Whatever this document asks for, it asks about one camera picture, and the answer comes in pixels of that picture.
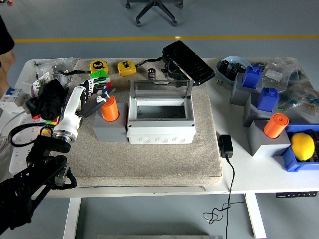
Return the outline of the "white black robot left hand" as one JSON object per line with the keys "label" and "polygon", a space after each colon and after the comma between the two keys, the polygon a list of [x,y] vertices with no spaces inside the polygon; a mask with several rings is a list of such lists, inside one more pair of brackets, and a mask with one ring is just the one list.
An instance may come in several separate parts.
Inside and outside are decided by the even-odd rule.
{"label": "white black robot left hand", "polygon": [[100,109],[114,94],[115,88],[107,89],[109,82],[109,77],[95,77],[76,86],[69,97],[62,120],[53,130],[53,137],[74,141],[82,119]]}

